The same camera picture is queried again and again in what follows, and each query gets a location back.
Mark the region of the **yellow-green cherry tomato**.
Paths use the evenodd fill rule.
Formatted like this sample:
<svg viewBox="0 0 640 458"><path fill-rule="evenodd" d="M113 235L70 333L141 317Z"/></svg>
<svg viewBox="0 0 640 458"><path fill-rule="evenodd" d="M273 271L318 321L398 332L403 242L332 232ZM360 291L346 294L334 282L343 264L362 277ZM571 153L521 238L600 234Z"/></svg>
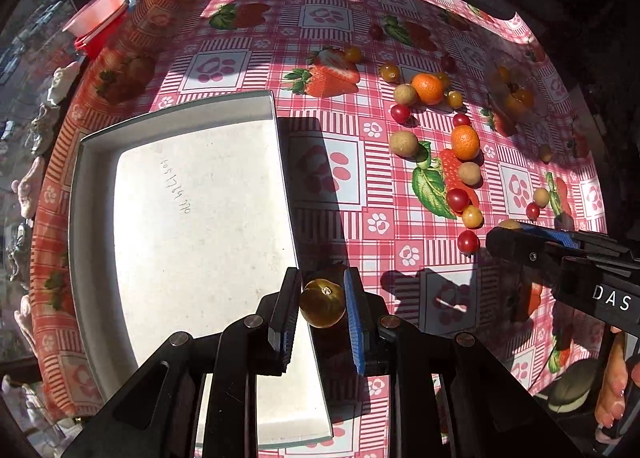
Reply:
<svg viewBox="0 0 640 458"><path fill-rule="evenodd" d="M303 288L299 309L311 327L323 329L336 325L346 311L343 288L327 279L314 279Z"/></svg>

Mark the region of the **yellow cherry tomato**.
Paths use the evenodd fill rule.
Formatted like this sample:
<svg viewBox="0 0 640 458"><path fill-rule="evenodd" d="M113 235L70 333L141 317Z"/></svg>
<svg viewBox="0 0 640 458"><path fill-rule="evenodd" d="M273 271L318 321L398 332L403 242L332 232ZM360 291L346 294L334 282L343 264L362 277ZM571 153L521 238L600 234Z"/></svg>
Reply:
<svg viewBox="0 0 640 458"><path fill-rule="evenodd" d="M461 213L461 218L464 226L469 230L476 230L484 223L484 216L482 211L470 204Z"/></svg>

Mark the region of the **red cherry tomato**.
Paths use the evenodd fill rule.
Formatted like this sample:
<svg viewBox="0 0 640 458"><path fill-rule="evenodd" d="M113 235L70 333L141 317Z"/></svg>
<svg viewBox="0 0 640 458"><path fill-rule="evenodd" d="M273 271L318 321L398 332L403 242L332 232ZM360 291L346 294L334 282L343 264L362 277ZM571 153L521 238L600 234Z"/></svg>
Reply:
<svg viewBox="0 0 640 458"><path fill-rule="evenodd" d="M452 117L452 124L454 125L455 128L457 128L458 126L470 126L471 119L467 114L464 114L463 112L457 112Z"/></svg>
<svg viewBox="0 0 640 458"><path fill-rule="evenodd" d="M465 230L458 236L457 246L461 253L470 256L480 248L480 240L472 230Z"/></svg>
<svg viewBox="0 0 640 458"><path fill-rule="evenodd" d="M390 116L399 124L406 124L411 118L411 110L406 105L395 104L390 107Z"/></svg>
<svg viewBox="0 0 640 458"><path fill-rule="evenodd" d="M449 189L446 200L450 209L457 214L461 214L471 204L471 199L463 188Z"/></svg>
<svg viewBox="0 0 640 458"><path fill-rule="evenodd" d="M540 207L535 201L530 202L526 207L526 216L529 221L536 222L540 215Z"/></svg>

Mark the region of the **orange mandarin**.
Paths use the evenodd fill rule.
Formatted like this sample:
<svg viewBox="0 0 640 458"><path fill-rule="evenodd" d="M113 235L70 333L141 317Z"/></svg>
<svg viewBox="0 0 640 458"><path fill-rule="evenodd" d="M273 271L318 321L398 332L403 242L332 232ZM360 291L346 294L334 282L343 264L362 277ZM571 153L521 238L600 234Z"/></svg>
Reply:
<svg viewBox="0 0 640 458"><path fill-rule="evenodd" d="M420 102L426 106L438 105L444 99L444 85L434 74L416 74L411 80L411 86Z"/></svg>
<svg viewBox="0 0 640 458"><path fill-rule="evenodd" d="M472 161L480 153L480 138L472 126L462 124L452 129L451 150L462 161Z"/></svg>

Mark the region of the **large tan longan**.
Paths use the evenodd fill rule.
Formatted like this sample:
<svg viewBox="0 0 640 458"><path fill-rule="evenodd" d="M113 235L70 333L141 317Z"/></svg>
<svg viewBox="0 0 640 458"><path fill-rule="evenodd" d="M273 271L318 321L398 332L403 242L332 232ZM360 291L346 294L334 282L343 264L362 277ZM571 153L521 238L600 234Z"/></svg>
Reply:
<svg viewBox="0 0 640 458"><path fill-rule="evenodd" d="M401 158L413 158L420 149L418 138L410 131L397 131L390 136L390 151Z"/></svg>

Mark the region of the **red cherry tomato bottom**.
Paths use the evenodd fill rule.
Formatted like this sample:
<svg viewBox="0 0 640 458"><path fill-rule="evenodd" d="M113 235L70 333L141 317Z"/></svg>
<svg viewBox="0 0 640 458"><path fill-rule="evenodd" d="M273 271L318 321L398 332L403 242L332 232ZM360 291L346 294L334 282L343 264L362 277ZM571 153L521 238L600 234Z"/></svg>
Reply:
<svg viewBox="0 0 640 458"><path fill-rule="evenodd" d="M480 248L480 240L472 230L465 230L458 236L457 246L461 253L470 256Z"/></svg>

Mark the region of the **tan longan right edge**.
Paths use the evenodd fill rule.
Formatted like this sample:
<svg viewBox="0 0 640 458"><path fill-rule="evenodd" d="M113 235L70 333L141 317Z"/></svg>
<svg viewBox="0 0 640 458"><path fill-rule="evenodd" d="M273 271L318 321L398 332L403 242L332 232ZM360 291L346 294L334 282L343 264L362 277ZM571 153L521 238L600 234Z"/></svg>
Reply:
<svg viewBox="0 0 640 458"><path fill-rule="evenodd" d="M553 159L553 150L548 144L542 144L538 148L538 158L545 164Z"/></svg>

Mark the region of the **white square tray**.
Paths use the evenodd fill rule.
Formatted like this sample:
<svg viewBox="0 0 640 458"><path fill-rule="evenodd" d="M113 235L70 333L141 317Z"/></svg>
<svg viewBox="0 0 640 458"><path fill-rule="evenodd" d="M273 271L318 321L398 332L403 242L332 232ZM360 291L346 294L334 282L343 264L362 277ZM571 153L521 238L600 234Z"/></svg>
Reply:
<svg viewBox="0 0 640 458"><path fill-rule="evenodd" d="M68 217L81 340L110 398L171 334L224 330L297 265L273 95L198 100L88 135Z"/></svg>

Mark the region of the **clear glass bowl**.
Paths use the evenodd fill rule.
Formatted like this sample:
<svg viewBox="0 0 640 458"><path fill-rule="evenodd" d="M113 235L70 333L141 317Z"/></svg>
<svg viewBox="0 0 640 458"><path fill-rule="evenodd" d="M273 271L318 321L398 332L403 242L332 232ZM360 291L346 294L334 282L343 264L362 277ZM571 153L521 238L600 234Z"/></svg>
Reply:
<svg viewBox="0 0 640 458"><path fill-rule="evenodd" d="M533 123L547 114L533 71L512 55L492 48L484 80L491 103L514 123Z"/></svg>

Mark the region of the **yellow tomato right of mandarin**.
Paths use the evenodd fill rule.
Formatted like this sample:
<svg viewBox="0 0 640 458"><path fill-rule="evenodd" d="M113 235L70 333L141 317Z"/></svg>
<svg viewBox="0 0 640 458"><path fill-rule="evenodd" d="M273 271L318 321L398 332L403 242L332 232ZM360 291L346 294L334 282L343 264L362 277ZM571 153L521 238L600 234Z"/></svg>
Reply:
<svg viewBox="0 0 640 458"><path fill-rule="evenodd" d="M447 104L452 109L460 109L463 107L463 96L459 91L450 91L447 94Z"/></svg>

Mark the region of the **red strawberry print tablecloth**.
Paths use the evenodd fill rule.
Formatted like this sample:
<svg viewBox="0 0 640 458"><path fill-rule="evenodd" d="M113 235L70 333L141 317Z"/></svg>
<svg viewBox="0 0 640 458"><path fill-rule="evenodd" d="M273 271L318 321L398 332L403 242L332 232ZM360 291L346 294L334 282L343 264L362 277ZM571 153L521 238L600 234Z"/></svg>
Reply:
<svg viewBox="0 0 640 458"><path fill-rule="evenodd" d="M384 39L369 36L379 25ZM356 46L362 61L349 62ZM491 103L484 80L492 48L533 71L547 114L514 123ZM435 106L418 100L406 124L390 116L401 82L457 72ZM282 168L297 265L306 279L357 267L368 291L429 334L469 331L520 385L538 393L574 363L600 352L602 324L559 305L538 279L461 253L466 228L447 204L463 188L484 216L484 241L505 220L604 230L604 205L585 129L570 96L520 18L491 17L461 0L142 0L91 62L68 105L44 174L32 233L32 326L43 389L55 418L87 418L108 400L82 344L68 262L70 192L80 142L90 134L169 107L268 91L276 105ZM482 184L458 178L452 117L467 114L480 138ZM394 155L390 136L410 131L420 149ZM538 148L548 144L545 164ZM536 222L526 207L550 192Z"/></svg>

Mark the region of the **yellow tomato above mandarin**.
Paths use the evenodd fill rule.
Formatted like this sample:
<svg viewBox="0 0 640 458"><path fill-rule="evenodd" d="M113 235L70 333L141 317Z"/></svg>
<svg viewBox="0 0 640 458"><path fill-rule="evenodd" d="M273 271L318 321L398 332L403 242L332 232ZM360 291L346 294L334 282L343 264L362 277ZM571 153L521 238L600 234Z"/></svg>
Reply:
<svg viewBox="0 0 640 458"><path fill-rule="evenodd" d="M451 82L448 77L448 74L445 74L444 72L438 72L437 74L435 74L435 77L439 80L440 84L442 85L442 92L447 94L451 88Z"/></svg>

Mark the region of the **dark red grape right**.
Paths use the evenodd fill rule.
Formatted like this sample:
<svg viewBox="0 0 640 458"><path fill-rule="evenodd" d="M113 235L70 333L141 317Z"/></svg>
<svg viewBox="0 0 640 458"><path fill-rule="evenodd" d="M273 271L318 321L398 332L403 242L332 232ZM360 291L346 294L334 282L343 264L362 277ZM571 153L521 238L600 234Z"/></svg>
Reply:
<svg viewBox="0 0 640 458"><path fill-rule="evenodd" d="M455 74L457 72L456 61L450 55L442 55L439 62L443 72L447 74Z"/></svg>

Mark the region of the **dark red grape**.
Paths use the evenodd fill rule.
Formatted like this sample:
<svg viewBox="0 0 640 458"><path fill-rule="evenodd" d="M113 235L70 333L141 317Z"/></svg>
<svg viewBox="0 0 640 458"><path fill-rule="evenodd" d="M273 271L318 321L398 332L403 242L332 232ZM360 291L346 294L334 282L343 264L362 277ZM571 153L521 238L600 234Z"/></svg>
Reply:
<svg viewBox="0 0 640 458"><path fill-rule="evenodd" d="M439 62L443 72L447 74L455 74L457 72L456 61L450 55L442 55Z"/></svg>
<svg viewBox="0 0 640 458"><path fill-rule="evenodd" d="M384 31L379 25L370 25L369 36L375 41L382 41L384 39Z"/></svg>

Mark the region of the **yellow tomato beside longan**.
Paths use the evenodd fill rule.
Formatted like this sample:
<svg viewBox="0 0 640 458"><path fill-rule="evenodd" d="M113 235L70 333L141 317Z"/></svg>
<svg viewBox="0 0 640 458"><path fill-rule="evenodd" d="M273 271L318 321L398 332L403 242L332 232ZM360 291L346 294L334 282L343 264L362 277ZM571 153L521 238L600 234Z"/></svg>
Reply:
<svg viewBox="0 0 640 458"><path fill-rule="evenodd" d="M400 69L393 64L384 64L378 67L380 77L387 83L399 84L401 82Z"/></svg>

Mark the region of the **yellow tomato far left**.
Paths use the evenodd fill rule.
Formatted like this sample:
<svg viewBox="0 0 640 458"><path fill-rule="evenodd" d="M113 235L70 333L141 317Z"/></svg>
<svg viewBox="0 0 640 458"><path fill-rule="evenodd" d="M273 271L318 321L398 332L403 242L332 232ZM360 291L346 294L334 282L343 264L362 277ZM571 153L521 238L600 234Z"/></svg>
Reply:
<svg viewBox="0 0 640 458"><path fill-rule="evenodd" d="M344 57L349 62L353 62L354 64L358 64L358 62L362 61L362 51L356 46L350 46L349 48L345 48Z"/></svg>

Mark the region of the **dark red grape left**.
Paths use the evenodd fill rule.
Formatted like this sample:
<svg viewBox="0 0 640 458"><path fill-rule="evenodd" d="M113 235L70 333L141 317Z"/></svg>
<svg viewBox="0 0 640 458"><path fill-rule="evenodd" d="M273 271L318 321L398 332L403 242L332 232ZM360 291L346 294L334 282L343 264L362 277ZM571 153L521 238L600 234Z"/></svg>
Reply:
<svg viewBox="0 0 640 458"><path fill-rule="evenodd" d="M384 31L379 25L370 25L369 36L375 41L382 41L384 39Z"/></svg>

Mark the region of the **red plastic basin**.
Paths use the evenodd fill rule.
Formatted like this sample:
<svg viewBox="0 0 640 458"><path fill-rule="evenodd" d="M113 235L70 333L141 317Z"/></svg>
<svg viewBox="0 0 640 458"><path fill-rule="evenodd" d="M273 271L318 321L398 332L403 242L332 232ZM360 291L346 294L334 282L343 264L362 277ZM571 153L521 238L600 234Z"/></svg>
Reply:
<svg viewBox="0 0 640 458"><path fill-rule="evenodd" d="M75 38L78 52L95 59L126 17L128 7L128 0L91 0L62 30Z"/></svg>

